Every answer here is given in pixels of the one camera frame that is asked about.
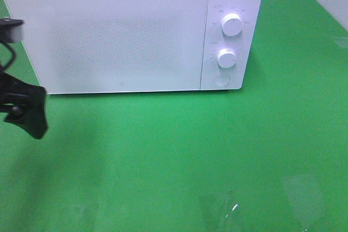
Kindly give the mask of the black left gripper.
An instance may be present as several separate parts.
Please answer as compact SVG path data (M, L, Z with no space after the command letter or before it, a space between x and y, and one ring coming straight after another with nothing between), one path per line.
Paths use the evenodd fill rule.
M35 139L43 138L48 129L46 95L44 87L1 73L1 112L7 114L4 122L22 128Z

